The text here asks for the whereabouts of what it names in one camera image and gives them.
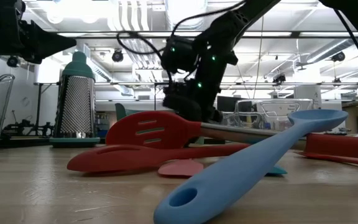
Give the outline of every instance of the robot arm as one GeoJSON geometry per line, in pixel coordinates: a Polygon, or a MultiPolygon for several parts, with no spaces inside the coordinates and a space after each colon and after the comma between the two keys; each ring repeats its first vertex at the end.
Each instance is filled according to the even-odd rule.
{"type": "Polygon", "coordinates": [[[42,30],[34,21],[21,20],[21,0],[0,0],[0,55],[20,56],[40,64],[42,59],[76,45],[76,40],[42,30]]]}
{"type": "MultiPolygon", "coordinates": [[[[320,0],[328,7],[341,10],[358,29],[358,0],[320,0]]],[[[178,69],[196,70],[195,78],[172,83],[164,89],[163,105],[190,121],[220,121],[214,107],[216,95],[227,64],[236,65],[233,47],[244,32],[279,0],[248,0],[215,19],[195,40],[173,36],[167,40],[162,67],[171,73],[178,69]]]]}

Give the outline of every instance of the blue spoon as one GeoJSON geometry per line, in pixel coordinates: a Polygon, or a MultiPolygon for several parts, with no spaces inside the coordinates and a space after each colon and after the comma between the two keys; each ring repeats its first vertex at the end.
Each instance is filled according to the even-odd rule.
{"type": "Polygon", "coordinates": [[[340,125],[345,111],[307,110],[288,115],[291,128],[209,166],[177,187],[154,211],[156,224],[200,224],[230,207],[272,169],[299,138],[340,125]]]}

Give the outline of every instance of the wooden table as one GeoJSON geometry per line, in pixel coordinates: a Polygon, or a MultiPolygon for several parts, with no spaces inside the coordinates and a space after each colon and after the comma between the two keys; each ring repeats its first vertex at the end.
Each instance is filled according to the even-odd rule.
{"type": "MultiPolygon", "coordinates": [[[[153,223],[156,205],[183,182],[155,172],[89,176],[66,170],[81,151],[0,150],[0,224],[153,223]]],[[[358,223],[358,167],[292,152],[279,164],[287,175],[265,177],[209,223],[358,223]]]]}

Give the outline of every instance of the red silicone spatula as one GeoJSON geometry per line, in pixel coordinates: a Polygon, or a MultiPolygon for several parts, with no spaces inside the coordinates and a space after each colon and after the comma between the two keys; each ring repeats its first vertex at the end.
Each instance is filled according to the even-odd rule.
{"type": "Polygon", "coordinates": [[[296,152],[299,155],[306,156],[310,159],[321,159],[333,162],[346,162],[351,164],[358,164],[358,158],[342,157],[342,156],[329,156],[323,154],[316,154],[311,152],[296,152]]]}
{"type": "Polygon", "coordinates": [[[154,149],[135,145],[107,145],[83,152],[72,158],[67,169],[81,172],[105,172],[159,167],[172,159],[193,159],[228,156],[248,144],[191,147],[187,149],[154,149]]]}
{"type": "Polygon", "coordinates": [[[144,111],[126,116],[115,123],[106,135],[106,144],[135,144],[156,149],[177,149],[193,137],[206,136],[236,141],[245,140],[249,133],[260,134],[261,141],[276,132],[187,121],[166,111],[144,111]]]}

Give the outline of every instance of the cheese grater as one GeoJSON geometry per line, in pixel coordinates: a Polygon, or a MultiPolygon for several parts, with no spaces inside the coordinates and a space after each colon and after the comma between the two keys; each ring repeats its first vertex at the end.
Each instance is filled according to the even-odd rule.
{"type": "Polygon", "coordinates": [[[94,75],[86,55],[73,54],[62,73],[53,138],[54,147],[93,147],[99,142],[95,129],[94,75]]]}

